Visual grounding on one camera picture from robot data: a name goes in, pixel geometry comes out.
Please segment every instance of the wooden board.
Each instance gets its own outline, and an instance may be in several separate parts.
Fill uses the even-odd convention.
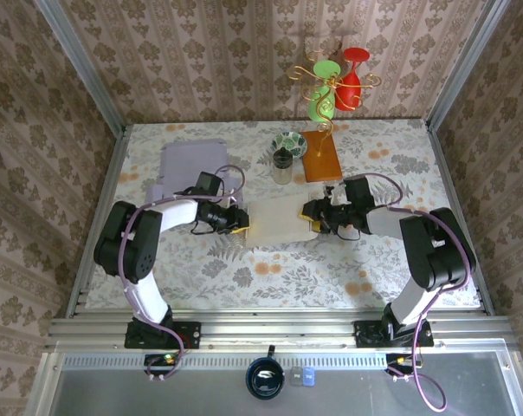
[[[339,156],[334,147],[331,135],[323,141],[321,155],[318,156],[320,142],[325,137],[325,132],[302,132],[307,141],[307,152],[302,158],[306,182],[322,182],[325,180],[342,179]]]

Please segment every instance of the small box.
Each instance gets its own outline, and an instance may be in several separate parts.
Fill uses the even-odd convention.
[[[315,368],[313,367],[304,367],[303,369],[303,382],[304,386],[315,386]]]
[[[292,367],[290,370],[290,384],[293,386],[303,386],[302,367]]]

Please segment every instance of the glass jar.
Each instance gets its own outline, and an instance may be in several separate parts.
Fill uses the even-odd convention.
[[[273,153],[273,180],[286,185],[293,178],[293,154],[284,147]]]

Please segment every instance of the clear glass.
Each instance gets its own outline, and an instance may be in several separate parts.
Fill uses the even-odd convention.
[[[288,184],[293,178],[293,166],[285,167],[284,169],[280,169],[280,167],[277,167],[273,165],[273,180],[277,185],[286,185]]]

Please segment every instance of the yellow object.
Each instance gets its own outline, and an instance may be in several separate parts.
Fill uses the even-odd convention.
[[[239,232],[243,232],[243,231],[249,230],[249,228],[250,228],[249,226],[248,227],[237,228],[236,230],[233,230],[230,233],[231,234],[238,234]]]
[[[313,222],[313,218],[310,218],[307,215],[303,215],[302,213],[298,214],[298,218],[305,219],[306,221]]]

